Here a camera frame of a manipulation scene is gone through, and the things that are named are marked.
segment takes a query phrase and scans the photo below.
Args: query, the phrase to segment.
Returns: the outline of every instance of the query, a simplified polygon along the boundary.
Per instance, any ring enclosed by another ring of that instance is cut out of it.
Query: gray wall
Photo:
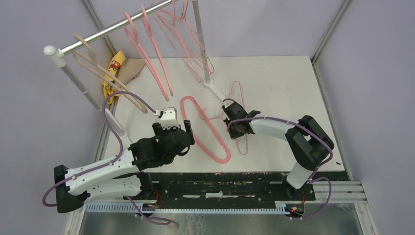
[[[141,10],[141,4],[146,7],[151,2],[159,1],[161,0],[123,0],[122,4],[114,4],[112,0],[91,0],[104,25],[123,19],[124,11],[134,14]],[[187,17],[189,23],[194,25],[191,2],[189,0]],[[311,56],[341,2],[342,0],[199,0],[207,55]],[[176,4],[181,13],[182,0]],[[178,57],[153,17],[150,17],[150,23],[161,54],[164,57]],[[142,22],[137,21],[136,26],[143,47],[154,58],[156,54]],[[138,57],[124,30],[112,33],[110,38],[117,50]]]
[[[354,1],[319,64],[380,234],[414,234],[415,1]]]
[[[66,46],[73,34],[95,31],[80,1],[2,1],[0,4],[0,234],[62,234],[68,215],[44,207],[53,168],[92,161],[103,120],[70,80],[43,55]],[[92,46],[108,63],[103,43]],[[95,97],[96,78],[74,68]],[[54,196],[48,198],[55,202]]]

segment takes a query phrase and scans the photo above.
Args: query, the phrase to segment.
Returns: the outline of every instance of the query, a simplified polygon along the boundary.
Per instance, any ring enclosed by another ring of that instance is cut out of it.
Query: gray floor
[[[320,205],[306,205],[306,214]],[[353,204],[329,205],[320,215],[290,221],[283,215],[158,214],[174,221],[157,226],[128,213],[86,213],[83,235],[362,235]]]

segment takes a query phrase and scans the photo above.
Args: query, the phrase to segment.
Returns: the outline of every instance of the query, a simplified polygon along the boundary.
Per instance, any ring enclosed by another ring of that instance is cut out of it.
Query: beige hanger
[[[84,46],[88,49],[88,55],[85,55],[81,52],[78,51],[74,51],[72,52],[72,56],[74,57],[74,59],[76,60],[76,62],[78,62],[82,67],[88,69],[89,71],[91,71],[93,74],[97,75],[99,78],[101,78],[102,80],[106,81],[110,86],[112,86],[112,88],[116,91],[121,91],[121,89],[115,85],[113,82],[111,82],[109,79],[105,78],[102,73],[98,72],[97,70],[94,70],[92,68],[90,68],[88,65],[86,65],[84,62],[82,62],[80,60],[80,58],[78,58],[78,56],[81,56],[82,58],[84,58],[86,61],[88,61],[89,63],[91,63],[93,66],[95,66],[96,68],[98,68],[99,70],[101,70],[102,72],[104,72],[106,75],[108,75],[111,79],[113,79],[115,82],[117,82],[124,90],[131,92],[127,86],[124,85],[124,83],[122,83],[120,80],[118,80],[115,76],[113,76],[112,74],[110,74],[106,69],[104,69],[102,66],[100,66],[97,62],[96,62],[96,54],[94,52],[94,50],[91,48],[91,46],[85,42],[84,39],[82,39],[79,35],[74,35],[74,38],[79,40],[80,42],[82,42],[84,44]],[[138,109],[140,109],[143,113],[148,113],[147,107],[145,107],[145,105],[138,99],[133,98],[132,96],[128,95],[128,94],[122,94],[123,96],[125,96],[129,101],[131,101],[131,103],[133,103]]]

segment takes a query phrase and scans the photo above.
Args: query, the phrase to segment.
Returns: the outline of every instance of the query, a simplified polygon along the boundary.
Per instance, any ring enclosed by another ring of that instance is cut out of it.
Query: white tabletop
[[[261,56],[261,57],[218,57],[211,58],[215,73],[211,76],[217,88],[228,95],[234,80],[242,83],[247,112],[258,110],[262,114],[286,118],[300,119],[310,115],[320,124],[335,142],[323,98],[308,56]],[[221,111],[221,102],[201,83],[197,83],[181,59],[165,59],[165,65],[172,81],[174,96],[166,102],[154,80],[145,67],[139,78],[128,84],[130,90],[154,109],[175,107],[178,119],[183,127],[180,100],[187,95],[193,96],[208,117],[216,116]],[[163,75],[160,63],[153,59],[160,75]],[[240,103],[238,93],[233,96]],[[194,134],[209,147],[219,158],[225,158],[225,152],[216,141],[208,127],[199,118],[194,105],[185,102],[187,118],[190,119]],[[135,142],[141,138],[154,136],[151,125],[158,122],[157,117],[149,112],[143,114],[127,99],[121,97],[116,107],[115,117],[121,126],[130,133]],[[231,140],[221,120],[215,119],[212,124],[231,151],[231,160],[219,164],[206,155],[197,145],[191,147],[185,156],[177,156],[174,162],[162,167],[147,169],[147,172],[286,172],[291,171],[296,162],[286,141],[262,135],[249,135],[249,151],[242,156]],[[242,151],[245,142],[239,141]],[[321,167],[320,171],[343,171],[344,166],[338,151],[337,143],[333,160]],[[104,158],[114,156],[119,145],[111,134],[105,150]]]

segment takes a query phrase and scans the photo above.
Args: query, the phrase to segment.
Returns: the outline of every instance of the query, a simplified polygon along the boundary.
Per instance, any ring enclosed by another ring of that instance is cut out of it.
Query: robotic arm
[[[182,130],[175,108],[165,108],[159,113],[160,123],[152,125],[155,136],[143,138],[124,149],[118,161],[104,159],[90,165],[68,169],[64,165],[54,168],[55,183],[72,178],[56,187],[56,203],[59,213],[67,213],[93,200],[128,196],[146,198],[153,192],[149,174],[142,172],[173,162],[176,155],[184,156],[195,141],[189,120]],[[93,170],[95,167],[109,165]]]
[[[232,122],[229,128],[231,139],[239,138],[245,134],[263,134],[288,142],[297,162],[288,174],[286,182],[294,190],[300,189],[307,182],[311,174],[329,154],[328,149],[323,144],[312,136],[310,136],[309,140],[306,139],[309,134],[293,124],[269,120],[259,111],[247,113],[237,102],[229,106],[224,104],[222,109],[228,116],[224,120],[226,125]],[[305,127],[305,129],[324,141],[331,149],[334,149],[333,141],[311,116],[305,115],[298,121],[291,121],[291,123],[297,123]]]

